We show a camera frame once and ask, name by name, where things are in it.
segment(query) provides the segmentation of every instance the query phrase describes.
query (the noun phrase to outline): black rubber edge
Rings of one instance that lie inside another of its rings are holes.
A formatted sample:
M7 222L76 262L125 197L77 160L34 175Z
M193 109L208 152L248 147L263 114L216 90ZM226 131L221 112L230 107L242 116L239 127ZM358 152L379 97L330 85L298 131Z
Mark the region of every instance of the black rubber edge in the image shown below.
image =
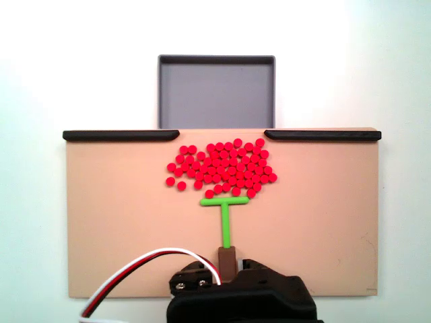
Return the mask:
M90 130L63 131L66 141L171 141L178 130Z
M380 131L328 131L328 130L265 130L273 140L289 141L378 141Z

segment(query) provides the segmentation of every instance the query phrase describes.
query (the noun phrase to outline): gray tray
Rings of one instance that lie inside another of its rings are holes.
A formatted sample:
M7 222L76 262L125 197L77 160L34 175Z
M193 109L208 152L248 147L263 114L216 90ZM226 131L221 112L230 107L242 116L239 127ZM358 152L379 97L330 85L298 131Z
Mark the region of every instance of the gray tray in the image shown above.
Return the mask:
M159 128L273 128L274 56L159 56Z

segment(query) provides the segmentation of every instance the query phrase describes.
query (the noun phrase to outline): white background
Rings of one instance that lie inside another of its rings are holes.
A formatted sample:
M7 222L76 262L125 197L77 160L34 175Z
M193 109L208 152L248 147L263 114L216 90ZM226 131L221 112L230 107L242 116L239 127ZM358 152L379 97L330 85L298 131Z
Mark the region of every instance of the white background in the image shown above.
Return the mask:
M429 1L11 0L0 2L2 322L77 322L61 134L155 128L159 54L275 55L278 127L382 131L379 295L316 298L319 318L431 321ZM95 317L164 322L168 302L105 301Z

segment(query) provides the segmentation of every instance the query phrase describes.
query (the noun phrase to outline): beige board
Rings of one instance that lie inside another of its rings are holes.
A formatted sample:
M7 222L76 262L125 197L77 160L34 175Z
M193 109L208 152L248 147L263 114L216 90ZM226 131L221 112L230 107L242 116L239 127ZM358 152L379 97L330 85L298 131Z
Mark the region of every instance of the beige board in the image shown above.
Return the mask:
M204 190L192 180L184 192L167 187L166 166L181 145L237 137L264 138L278 175L249 204L230 206L237 256L300 276L312 295L376 295L377 142L272 141L259 129L223 129L181 130L169 142L67 143L69 296L91 296L156 248L187 248L217 264L220 208L200 206ZM160 257L109 297L168 297L169 279L192 261Z

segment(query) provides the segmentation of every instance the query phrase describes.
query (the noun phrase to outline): green plastic rod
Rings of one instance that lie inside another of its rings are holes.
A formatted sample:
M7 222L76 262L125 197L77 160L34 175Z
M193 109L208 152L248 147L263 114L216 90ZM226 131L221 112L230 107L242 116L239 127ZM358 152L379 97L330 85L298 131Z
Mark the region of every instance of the green plastic rod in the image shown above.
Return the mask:
M230 248L230 225L229 225L229 205L247 204L250 199L246 196L220 197L216 199L201 199L204 207L219 205L222 207L222 236L223 248Z

